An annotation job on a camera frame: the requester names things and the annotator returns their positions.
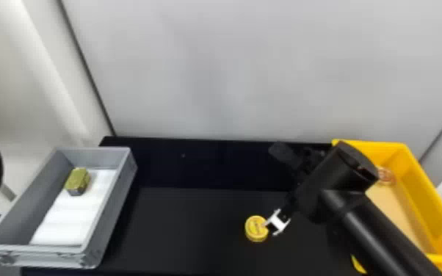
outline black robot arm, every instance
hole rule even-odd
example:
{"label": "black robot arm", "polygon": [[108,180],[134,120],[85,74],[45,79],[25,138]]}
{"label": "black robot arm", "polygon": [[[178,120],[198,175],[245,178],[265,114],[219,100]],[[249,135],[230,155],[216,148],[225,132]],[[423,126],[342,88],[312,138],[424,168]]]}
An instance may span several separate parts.
{"label": "black robot arm", "polygon": [[286,204],[267,220],[267,227],[279,234],[297,211],[343,236],[349,251],[373,275],[442,275],[365,195],[377,179],[372,162],[359,150],[340,142],[289,193]]}

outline black table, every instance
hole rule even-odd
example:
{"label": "black table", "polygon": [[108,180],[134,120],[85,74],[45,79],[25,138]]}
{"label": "black table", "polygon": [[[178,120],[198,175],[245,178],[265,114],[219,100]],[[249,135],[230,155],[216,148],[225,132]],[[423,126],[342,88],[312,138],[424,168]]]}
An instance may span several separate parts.
{"label": "black table", "polygon": [[[255,244],[243,223],[267,216],[293,187],[270,142],[105,137],[132,149],[138,170],[101,265],[23,275],[358,275],[341,241],[294,216]],[[291,144],[296,151],[328,144]]]}

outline small box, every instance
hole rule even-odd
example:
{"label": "small box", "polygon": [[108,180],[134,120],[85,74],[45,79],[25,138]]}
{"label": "small box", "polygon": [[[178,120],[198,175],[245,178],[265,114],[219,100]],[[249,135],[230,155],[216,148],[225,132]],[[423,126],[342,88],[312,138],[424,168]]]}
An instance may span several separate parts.
{"label": "small box", "polygon": [[[98,215],[82,244],[30,244],[71,170],[114,170]],[[92,269],[100,264],[137,166],[129,148],[57,148],[26,191],[0,217],[0,263],[8,266]]]}

